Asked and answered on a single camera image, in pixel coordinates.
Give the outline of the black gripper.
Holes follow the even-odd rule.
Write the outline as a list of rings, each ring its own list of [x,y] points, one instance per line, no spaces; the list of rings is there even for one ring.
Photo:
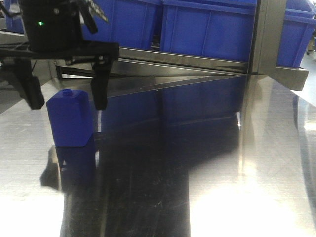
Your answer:
[[[33,75],[31,60],[64,59],[81,57],[84,62],[96,61],[90,83],[94,106],[105,110],[108,103],[108,84],[114,60],[119,58],[119,44],[84,40],[81,26],[90,33],[98,31],[94,16],[108,23],[108,18],[93,0],[19,0],[19,12],[8,17],[20,16],[27,42],[2,44],[0,76],[12,85],[32,110],[44,105],[44,97],[37,76]]]

